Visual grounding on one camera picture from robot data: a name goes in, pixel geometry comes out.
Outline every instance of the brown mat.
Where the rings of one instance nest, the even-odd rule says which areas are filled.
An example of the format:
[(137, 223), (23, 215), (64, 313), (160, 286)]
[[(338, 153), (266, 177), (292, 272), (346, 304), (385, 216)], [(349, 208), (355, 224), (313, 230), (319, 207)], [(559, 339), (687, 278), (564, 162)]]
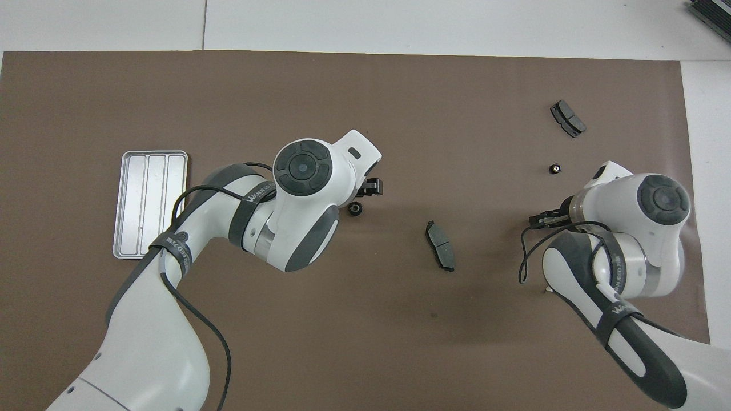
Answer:
[[(271, 163), (289, 141), (350, 129), (383, 153), (385, 195), (346, 216), (311, 267), (283, 274), (213, 241), (181, 292), (227, 337), (227, 410), (663, 410), (574, 312), (518, 285), (527, 216), (611, 159), (692, 195), (677, 61), (266, 52), (5, 53), (0, 83), (0, 409), (42, 409), (96, 353), (134, 267), (112, 256), (127, 150), (183, 149), (190, 183)], [(570, 138), (548, 108), (588, 126)], [(548, 166), (560, 163), (556, 176)], [(457, 270), (436, 266), (429, 220)], [(533, 233), (531, 241), (545, 233)], [(700, 246), (646, 315), (708, 341)], [(223, 350), (193, 317), (219, 399)]]

